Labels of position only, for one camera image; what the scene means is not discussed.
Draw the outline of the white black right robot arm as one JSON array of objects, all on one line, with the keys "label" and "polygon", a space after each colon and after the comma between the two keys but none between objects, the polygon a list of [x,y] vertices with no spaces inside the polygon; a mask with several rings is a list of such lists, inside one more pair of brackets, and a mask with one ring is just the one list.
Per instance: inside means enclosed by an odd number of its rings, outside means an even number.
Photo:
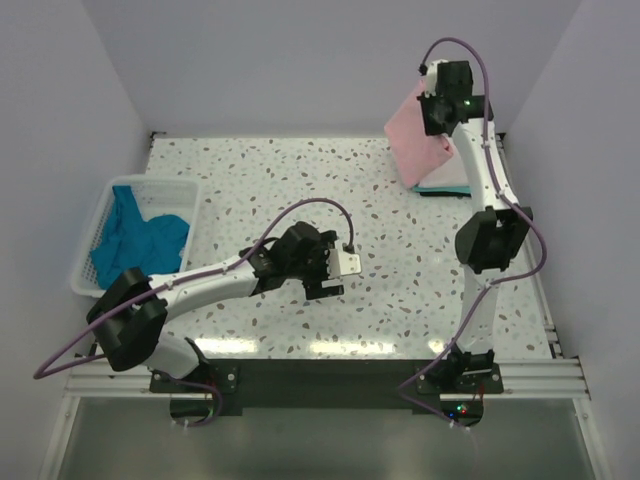
[{"label": "white black right robot arm", "polygon": [[453,143],[472,202],[472,215],[454,242],[464,271],[460,327],[420,379],[439,392],[473,392],[500,380],[493,339],[498,289],[533,215],[520,206],[510,186],[499,157],[493,110],[487,95],[474,94],[469,63],[437,60],[420,72],[424,91],[418,99],[425,132]]}]

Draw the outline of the pink t shirt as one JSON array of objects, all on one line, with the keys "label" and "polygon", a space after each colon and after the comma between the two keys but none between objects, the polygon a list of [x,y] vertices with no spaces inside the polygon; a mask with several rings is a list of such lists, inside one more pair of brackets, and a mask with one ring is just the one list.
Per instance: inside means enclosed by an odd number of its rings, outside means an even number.
[{"label": "pink t shirt", "polygon": [[384,126],[384,133],[395,160],[396,170],[405,187],[407,186],[402,181],[397,164],[399,161],[404,160],[424,137],[428,137],[424,131],[422,113],[418,101],[418,97],[422,93],[423,84],[422,80],[419,80]]}]

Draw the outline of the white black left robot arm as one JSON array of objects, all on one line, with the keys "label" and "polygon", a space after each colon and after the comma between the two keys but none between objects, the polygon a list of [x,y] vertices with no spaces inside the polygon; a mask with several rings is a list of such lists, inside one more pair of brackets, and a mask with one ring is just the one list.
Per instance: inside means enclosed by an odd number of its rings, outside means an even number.
[{"label": "white black left robot arm", "polygon": [[320,232],[298,222],[281,236],[210,267],[146,276],[125,271],[87,315],[93,333],[115,372],[146,366],[185,392],[206,383],[208,360],[196,342],[164,330],[193,310],[224,300],[249,298],[301,282],[307,300],[343,294],[338,279],[361,272],[353,246],[338,246],[333,230]]}]

